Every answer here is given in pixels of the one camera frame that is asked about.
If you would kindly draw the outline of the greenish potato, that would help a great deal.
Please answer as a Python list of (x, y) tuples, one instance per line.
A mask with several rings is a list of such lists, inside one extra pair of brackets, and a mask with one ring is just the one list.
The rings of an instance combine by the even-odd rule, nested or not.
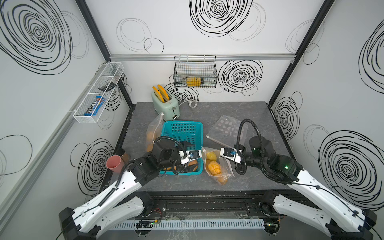
[(215, 154), (215, 152), (206, 153), (206, 156), (207, 156), (207, 160), (217, 161), (217, 155)]

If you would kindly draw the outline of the clear zipper bag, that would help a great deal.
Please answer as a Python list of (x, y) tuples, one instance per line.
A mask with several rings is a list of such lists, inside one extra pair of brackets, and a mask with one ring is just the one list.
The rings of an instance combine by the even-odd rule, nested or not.
[(164, 124), (164, 113), (161, 112), (148, 126), (146, 132), (146, 152), (153, 150), (154, 140), (161, 136)]

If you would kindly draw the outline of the potato edge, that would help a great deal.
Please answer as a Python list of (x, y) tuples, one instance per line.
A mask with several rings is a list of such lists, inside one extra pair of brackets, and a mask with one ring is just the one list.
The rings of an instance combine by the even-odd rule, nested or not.
[(208, 170), (213, 176), (216, 176), (222, 173), (221, 165), (216, 161), (212, 161), (208, 164)]

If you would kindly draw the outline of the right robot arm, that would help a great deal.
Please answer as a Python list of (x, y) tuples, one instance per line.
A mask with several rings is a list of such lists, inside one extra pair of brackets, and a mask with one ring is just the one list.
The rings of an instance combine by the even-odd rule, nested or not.
[(299, 192), (315, 207), (285, 197), (276, 191), (267, 191), (259, 209), (268, 214), (292, 217), (323, 232), (333, 240), (372, 240), (377, 215), (371, 210), (353, 206), (333, 194), (305, 170), (296, 160), (279, 155), (270, 141), (255, 136), (250, 139), (251, 150), (236, 141), (234, 156), (236, 171), (244, 174), (247, 167), (255, 167), (273, 182)]

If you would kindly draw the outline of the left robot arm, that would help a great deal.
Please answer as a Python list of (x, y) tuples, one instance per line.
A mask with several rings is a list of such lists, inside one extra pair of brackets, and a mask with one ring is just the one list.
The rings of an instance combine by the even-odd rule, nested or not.
[(96, 240), (125, 220), (151, 214), (154, 202), (139, 189), (158, 177), (163, 169), (162, 155), (149, 152), (129, 162), (118, 179), (100, 194), (75, 209), (62, 210), (60, 235), (66, 240)]

